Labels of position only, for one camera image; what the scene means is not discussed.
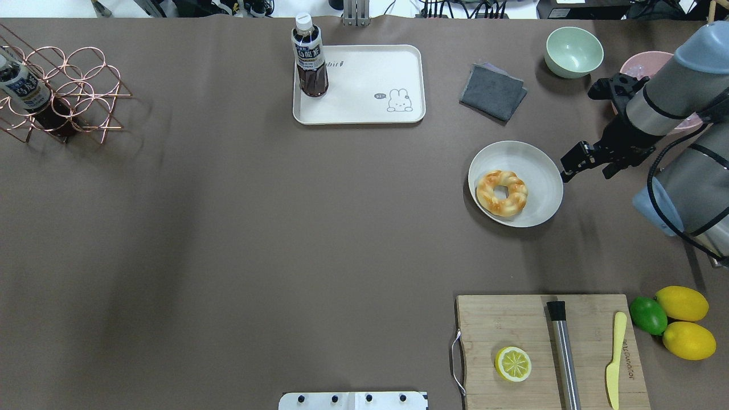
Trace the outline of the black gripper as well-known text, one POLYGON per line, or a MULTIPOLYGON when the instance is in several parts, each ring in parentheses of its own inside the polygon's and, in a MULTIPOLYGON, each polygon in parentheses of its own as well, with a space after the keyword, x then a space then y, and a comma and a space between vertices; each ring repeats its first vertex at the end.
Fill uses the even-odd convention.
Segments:
POLYGON ((614 117, 604 128, 598 142, 593 145, 578 142, 562 156, 562 181, 568 183, 576 174, 601 165, 604 165, 604 177, 610 179, 618 172, 645 161, 661 138, 638 129, 627 117, 614 117))

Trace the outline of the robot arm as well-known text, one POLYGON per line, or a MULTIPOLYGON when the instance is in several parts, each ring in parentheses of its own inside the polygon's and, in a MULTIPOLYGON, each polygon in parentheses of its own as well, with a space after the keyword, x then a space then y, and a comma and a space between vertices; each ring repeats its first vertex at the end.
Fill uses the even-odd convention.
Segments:
POLYGON ((609 179, 636 167, 691 114, 701 126, 661 150, 633 205, 667 235, 678 236, 727 267, 728 23, 702 26, 651 77, 616 73, 588 95, 617 113, 595 143, 578 142, 562 156, 562 180, 598 166, 609 179))

